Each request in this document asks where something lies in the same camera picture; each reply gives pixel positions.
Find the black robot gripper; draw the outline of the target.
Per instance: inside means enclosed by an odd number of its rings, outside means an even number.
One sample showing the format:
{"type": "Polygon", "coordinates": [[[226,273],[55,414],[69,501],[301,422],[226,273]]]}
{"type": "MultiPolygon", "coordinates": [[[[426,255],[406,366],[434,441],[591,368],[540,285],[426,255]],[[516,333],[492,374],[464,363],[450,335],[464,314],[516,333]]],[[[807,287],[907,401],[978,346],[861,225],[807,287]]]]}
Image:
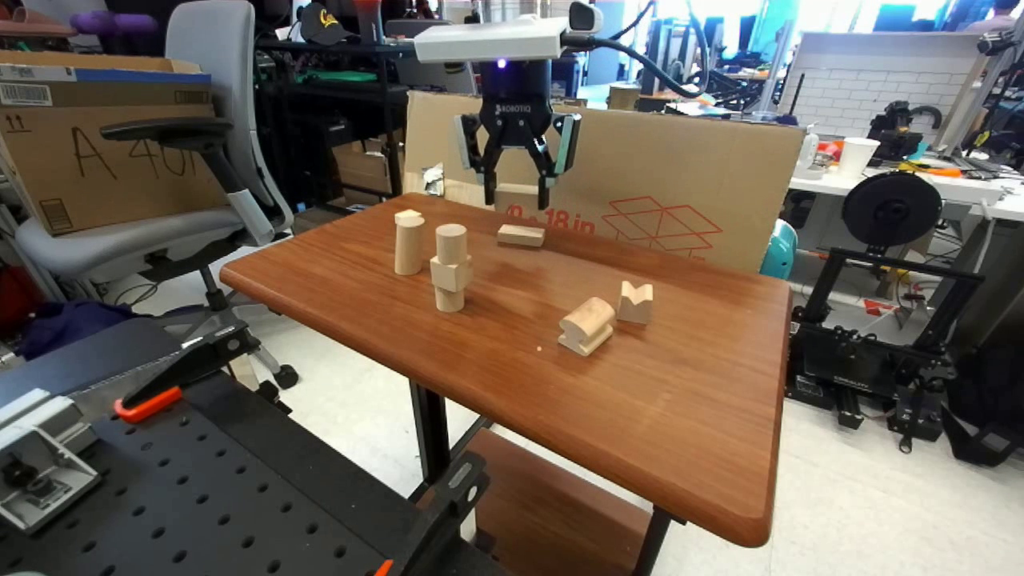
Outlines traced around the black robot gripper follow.
{"type": "Polygon", "coordinates": [[[525,146],[537,170],[537,208],[551,208],[551,182],[556,163],[548,152],[551,65],[548,62],[486,62],[479,68],[479,116],[464,116],[464,152],[470,170],[483,182],[483,202],[496,202],[496,163],[502,146],[525,146]]]}

